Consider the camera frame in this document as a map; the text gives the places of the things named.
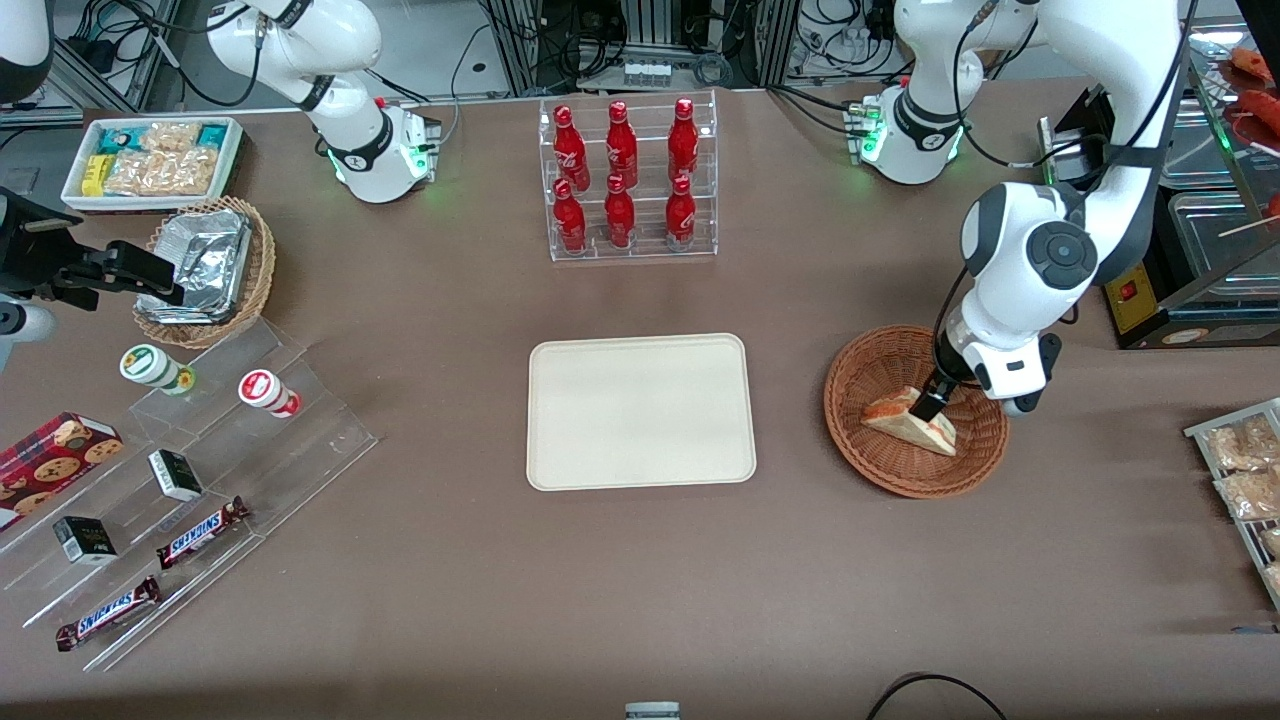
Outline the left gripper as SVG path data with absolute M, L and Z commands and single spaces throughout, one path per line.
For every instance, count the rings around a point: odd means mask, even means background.
M 934 323 L 934 370 L 910 406 L 910 415 L 924 423 L 933 421 L 950 405 L 959 387 L 989 391 L 986 370 L 975 372 L 963 355 L 964 347 L 975 342 L 982 328 L 989 324 L 989 311 L 980 305 L 943 309 Z

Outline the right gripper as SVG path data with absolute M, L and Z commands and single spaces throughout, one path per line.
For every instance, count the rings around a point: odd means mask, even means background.
M 177 279 L 177 266 L 164 258 L 125 241 L 113 241 L 95 254 L 70 233 L 82 218 L 54 211 L 6 188 L 1 190 L 1 205 L 4 293 L 97 309 L 96 283 L 102 281 L 101 288 L 110 292 L 184 304 L 186 288 Z

